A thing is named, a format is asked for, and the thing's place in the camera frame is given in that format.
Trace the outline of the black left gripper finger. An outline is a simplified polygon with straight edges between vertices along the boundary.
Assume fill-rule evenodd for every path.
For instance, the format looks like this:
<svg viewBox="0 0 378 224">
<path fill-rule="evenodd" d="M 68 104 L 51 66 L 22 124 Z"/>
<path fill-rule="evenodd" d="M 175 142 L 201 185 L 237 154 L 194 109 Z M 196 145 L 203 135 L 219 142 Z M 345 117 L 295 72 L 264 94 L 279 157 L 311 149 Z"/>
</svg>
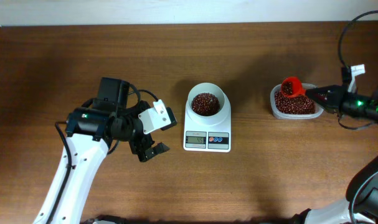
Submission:
<svg viewBox="0 0 378 224">
<path fill-rule="evenodd" d="M 146 150 L 140 150 L 138 152 L 138 159 L 140 162 L 146 162 L 150 159 L 152 159 L 156 155 L 153 148 L 149 148 Z"/>
<path fill-rule="evenodd" d="M 159 144 L 153 147 L 153 151 L 155 155 L 168 152 L 168 150 L 170 150 L 170 148 L 167 145 L 165 145 L 163 142 L 160 142 Z"/>
</svg>

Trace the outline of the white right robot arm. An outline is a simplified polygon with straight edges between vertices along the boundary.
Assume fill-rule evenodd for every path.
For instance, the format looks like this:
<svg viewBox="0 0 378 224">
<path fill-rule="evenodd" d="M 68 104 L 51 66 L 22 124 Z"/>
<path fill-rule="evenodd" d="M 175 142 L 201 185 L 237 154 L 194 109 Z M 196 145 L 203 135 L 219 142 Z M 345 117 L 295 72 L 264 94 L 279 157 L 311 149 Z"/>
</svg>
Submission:
<svg viewBox="0 0 378 224">
<path fill-rule="evenodd" d="M 378 124 L 378 87 L 372 96 L 348 90 L 349 82 L 303 90 L 302 95 L 313 100 L 328 113 L 340 118 L 366 119 Z M 290 223 L 378 223 L 378 156 L 361 169 L 350 181 L 346 198 L 320 209 L 307 209 L 294 215 Z"/>
</svg>

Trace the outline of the red measuring scoop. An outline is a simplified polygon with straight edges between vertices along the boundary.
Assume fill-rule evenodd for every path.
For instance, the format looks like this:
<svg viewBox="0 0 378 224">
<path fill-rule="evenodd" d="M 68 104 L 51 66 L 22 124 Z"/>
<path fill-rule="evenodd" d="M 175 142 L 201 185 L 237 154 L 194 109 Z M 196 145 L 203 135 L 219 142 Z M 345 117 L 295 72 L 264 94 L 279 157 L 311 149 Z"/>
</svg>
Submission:
<svg viewBox="0 0 378 224">
<path fill-rule="evenodd" d="M 281 84 L 280 91 L 283 96 L 295 98 L 297 96 L 305 96 L 306 90 L 302 86 L 302 82 L 298 77 L 288 77 Z"/>
</svg>

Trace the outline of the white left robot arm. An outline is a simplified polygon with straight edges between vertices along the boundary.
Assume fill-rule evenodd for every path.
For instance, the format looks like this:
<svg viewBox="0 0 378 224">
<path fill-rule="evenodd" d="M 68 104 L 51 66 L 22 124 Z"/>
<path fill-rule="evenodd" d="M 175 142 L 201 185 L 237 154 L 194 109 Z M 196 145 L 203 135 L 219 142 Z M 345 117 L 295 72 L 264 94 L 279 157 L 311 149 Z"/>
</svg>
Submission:
<svg viewBox="0 0 378 224">
<path fill-rule="evenodd" d="M 65 125 L 59 131 L 62 157 L 35 223 L 79 223 L 96 173 L 118 143 L 128 142 L 139 161 L 146 162 L 169 149 L 156 144 L 151 133 L 175 126 L 176 118 L 161 100 L 124 108 L 91 99 L 70 113 Z"/>
</svg>

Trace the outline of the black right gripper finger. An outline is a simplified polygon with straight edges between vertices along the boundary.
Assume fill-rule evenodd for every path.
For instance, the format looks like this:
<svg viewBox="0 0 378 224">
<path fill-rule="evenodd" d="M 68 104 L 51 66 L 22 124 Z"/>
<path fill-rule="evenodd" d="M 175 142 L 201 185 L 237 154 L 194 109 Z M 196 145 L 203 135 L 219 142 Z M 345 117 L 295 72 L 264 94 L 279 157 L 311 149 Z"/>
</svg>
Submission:
<svg viewBox="0 0 378 224">
<path fill-rule="evenodd" d="M 329 103 L 328 103 L 328 97 L 327 96 L 323 96 L 323 95 L 319 95 L 319 94 L 310 94 L 310 95 L 307 95 L 307 97 L 309 99 L 311 99 L 312 101 L 314 101 L 322 109 L 324 109 L 324 110 L 329 109 Z"/>
<path fill-rule="evenodd" d="M 326 95 L 329 89 L 329 86 L 310 88 L 305 91 L 305 95 Z"/>
</svg>

